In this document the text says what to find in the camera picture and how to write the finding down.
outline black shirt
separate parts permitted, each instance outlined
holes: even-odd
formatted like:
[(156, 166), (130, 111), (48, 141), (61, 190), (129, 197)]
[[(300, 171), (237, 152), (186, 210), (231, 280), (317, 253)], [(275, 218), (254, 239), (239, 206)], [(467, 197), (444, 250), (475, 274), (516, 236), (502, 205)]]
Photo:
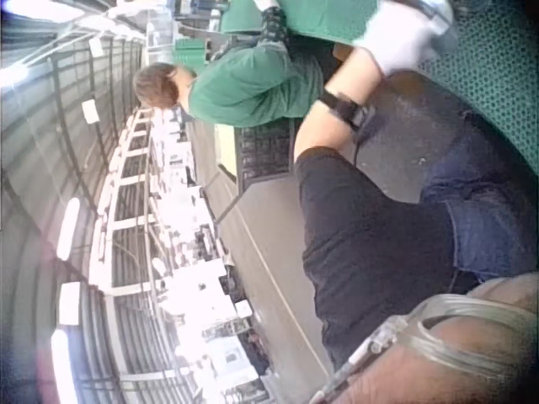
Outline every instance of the black shirt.
[(456, 277), (451, 219), (443, 204), (389, 199), (332, 149), (302, 153), (296, 175), (306, 222), (304, 269), (337, 369), (389, 316), (448, 291)]

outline green mat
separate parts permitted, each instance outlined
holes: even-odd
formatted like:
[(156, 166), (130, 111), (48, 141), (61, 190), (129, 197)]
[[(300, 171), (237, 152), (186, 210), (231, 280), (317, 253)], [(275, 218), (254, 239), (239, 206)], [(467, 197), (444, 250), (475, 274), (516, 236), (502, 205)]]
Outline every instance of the green mat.
[[(280, 0), (296, 33), (350, 44), (362, 35), (376, 0)], [(253, 0), (232, 0), (221, 31), (258, 31)], [(539, 173), (539, 35), (521, 5), (493, 0), (457, 20), (459, 48), (422, 70), (496, 124)]]

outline blue jeans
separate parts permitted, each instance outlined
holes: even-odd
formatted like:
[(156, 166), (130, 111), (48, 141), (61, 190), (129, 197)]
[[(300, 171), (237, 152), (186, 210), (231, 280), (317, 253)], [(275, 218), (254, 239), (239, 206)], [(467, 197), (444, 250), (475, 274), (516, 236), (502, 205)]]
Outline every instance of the blue jeans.
[(476, 115), (426, 179), (422, 202), (443, 202), (454, 266), (482, 280), (537, 270), (537, 176)]

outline brown hair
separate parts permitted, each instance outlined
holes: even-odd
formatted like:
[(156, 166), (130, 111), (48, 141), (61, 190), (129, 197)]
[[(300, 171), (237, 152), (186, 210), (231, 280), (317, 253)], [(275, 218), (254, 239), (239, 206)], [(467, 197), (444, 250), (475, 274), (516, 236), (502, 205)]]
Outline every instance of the brown hair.
[(150, 107), (168, 109), (178, 103), (178, 87), (172, 80), (176, 66), (153, 63), (140, 70), (133, 78), (133, 88), (142, 103)]

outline gray floor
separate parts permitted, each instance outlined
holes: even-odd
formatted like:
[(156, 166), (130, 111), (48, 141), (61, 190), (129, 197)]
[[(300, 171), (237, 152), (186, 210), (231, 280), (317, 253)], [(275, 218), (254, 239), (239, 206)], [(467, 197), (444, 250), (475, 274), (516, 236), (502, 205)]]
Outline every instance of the gray floor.
[[(378, 120), (360, 150), (358, 166), (389, 196), (414, 202), (424, 171), (459, 132), (465, 106), (425, 80), (402, 75), (372, 100)], [(197, 181), (216, 173), (211, 125), (188, 125)], [(350, 145), (345, 155), (351, 156)], [(235, 196), (221, 175), (206, 191), (216, 215)], [(256, 184), (225, 218), (220, 233), (230, 249), (248, 297), (260, 320), (263, 339), (278, 377), (279, 402), (299, 403), (332, 371), (314, 314), (313, 289), (302, 271), (303, 225), (294, 178)]]

